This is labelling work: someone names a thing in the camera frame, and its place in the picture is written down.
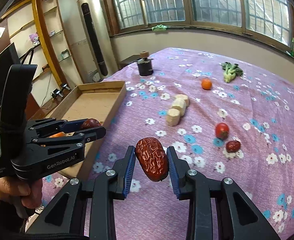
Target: wooden tray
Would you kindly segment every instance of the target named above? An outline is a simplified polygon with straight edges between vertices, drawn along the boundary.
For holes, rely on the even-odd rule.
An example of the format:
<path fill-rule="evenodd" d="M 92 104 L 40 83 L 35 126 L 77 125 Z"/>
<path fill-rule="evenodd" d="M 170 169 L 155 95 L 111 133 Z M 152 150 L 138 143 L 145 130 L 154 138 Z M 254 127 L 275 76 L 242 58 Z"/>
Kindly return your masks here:
<path fill-rule="evenodd" d="M 68 121 L 95 118 L 107 129 L 125 95 L 126 85 L 123 81 L 79 85 L 66 96 L 49 117 Z M 85 160 L 59 173 L 69 179 L 77 177 L 87 180 L 102 143 L 103 138 L 86 143 Z"/>

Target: red cherry tomato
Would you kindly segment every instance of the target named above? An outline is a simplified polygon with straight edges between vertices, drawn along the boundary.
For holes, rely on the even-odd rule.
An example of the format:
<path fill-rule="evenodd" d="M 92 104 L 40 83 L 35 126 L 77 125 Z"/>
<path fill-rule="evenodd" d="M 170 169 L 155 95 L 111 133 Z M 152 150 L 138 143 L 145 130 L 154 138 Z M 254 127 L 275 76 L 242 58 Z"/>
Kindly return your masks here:
<path fill-rule="evenodd" d="M 227 124 L 221 122 L 218 125 L 216 125 L 215 134 L 217 138 L 225 140 L 228 137 L 228 133 L 229 128 Z"/>

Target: red date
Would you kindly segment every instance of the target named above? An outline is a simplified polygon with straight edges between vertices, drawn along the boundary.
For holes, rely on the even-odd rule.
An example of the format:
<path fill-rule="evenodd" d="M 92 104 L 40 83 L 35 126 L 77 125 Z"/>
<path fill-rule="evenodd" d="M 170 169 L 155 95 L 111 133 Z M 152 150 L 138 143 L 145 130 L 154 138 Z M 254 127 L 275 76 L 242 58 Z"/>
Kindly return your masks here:
<path fill-rule="evenodd" d="M 151 181 L 160 181 L 168 176 L 168 158 L 160 141 L 153 137 L 138 141 L 135 149 L 136 157 Z"/>
<path fill-rule="evenodd" d="M 241 148 L 241 143 L 239 141 L 229 141 L 226 143 L 226 151 L 228 153 L 235 153 Z"/>
<path fill-rule="evenodd" d="M 80 130 L 85 130 L 85 129 L 94 128 L 98 126 L 101 126 L 99 121 L 97 121 L 96 119 L 90 118 L 83 122 L 83 124 L 80 126 Z"/>

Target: tablecloth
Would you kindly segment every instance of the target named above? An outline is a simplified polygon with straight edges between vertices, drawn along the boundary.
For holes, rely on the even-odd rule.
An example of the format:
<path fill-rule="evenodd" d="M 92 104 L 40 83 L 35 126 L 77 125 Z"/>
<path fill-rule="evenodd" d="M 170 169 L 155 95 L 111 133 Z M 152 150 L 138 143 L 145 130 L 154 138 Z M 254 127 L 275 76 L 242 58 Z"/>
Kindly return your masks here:
<path fill-rule="evenodd" d="M 258 66 L 209 52 L 167 48 L 150 57 L 152 76 L 140 77 L 132 63 L 107 79 L 126 81 L 127 95 L 107 129 L 90 178 L 110 169 L 129 145 L 156 137 L 164 149 L 174 146 L 179 158 L 208 178 L 231 177 L 281 239 L 293 234 L 294 85 Z M 243 76 L 225 83 L 223 62 L 238 63 Z M 212 81 L 212 90 L 201 88 L 204 77 Z M 190 105 L 180 123 L 169 127 L 166 111 L 176 94 L 187 95 Z M 215 138 L 220 122 L 230 129 L 224 142 Z M 225 149 L 233 139 L 242 145 L 236 155 Z M 67 179 L 56 173 L 43 180 L 46 205 Z M 114 203 L 117 239 L 185 239 L 188 204 L 176 199 L 169 176 L 152 182 L 136 161 L 130 194 Z M 214 236 L 218 239 L 216 226 Z"/>

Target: window sill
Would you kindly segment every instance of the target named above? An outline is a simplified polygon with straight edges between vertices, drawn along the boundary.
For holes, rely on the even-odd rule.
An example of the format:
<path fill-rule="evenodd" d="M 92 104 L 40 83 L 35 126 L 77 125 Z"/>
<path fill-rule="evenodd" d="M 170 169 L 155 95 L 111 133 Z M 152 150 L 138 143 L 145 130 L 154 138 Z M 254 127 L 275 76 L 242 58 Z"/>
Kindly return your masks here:
<path fill-rule="evenodd" d="M 265 46 L 279 54 L 281 54 L 283 57 L 286 57 L 288 60 L 291 60 L 292 62 L 294 62 L 294 57 L 288 55 L 285 51 L 275 47 L 275 46 L 272 46 L 272 45 L 269 45 L 269 44 L 266 44 L 260 40 L 257 40 L 257 39 L 254 39 L 252 37 L 248 37 L 246 36 L 246 34 L 237 34 L 237 33 L 233 33 L 233 32 L 227 32 L 227 31 L 222 31 L 222 30 L 215 30 L 214 28 L 202 28 L 202 27 L 190 27 L 190 26 L 175 26 L 175 27 L 168 27 L 166 31 L 163 31 L 163 32 L 167 32 L 167 31 L 205 31 L 205 32 L 215 32 L 215 33 L 218 33 L 218 34 L 223 34 L 223 35 L 228 35 L 228 36 L 233 36 L 233 37 L 236 37 L 236 38 L 240 38 L 242 40 L 247 40 L 247 41 L 250 41 L 250 42 L 254 42 L 256 44 L 259 44 L 261 46 Z M 143 33 L 143 32 L 152 32 L 151 28 L 145 28 L 145 29 L 141 29 L 141 30 L 135 30 L 135 31 L 130 31 L 130 32 L 125 32 L 125 33 L 119 33 L 119 34 L 116 34 L 114 36 L 110 36 L 110 38 L 117 38 L 117 37 L 120 37 L 120 36 L 124 36 L 124 35 L 132 35 L 132 34 L 138 34 L 138 33 Z"/>

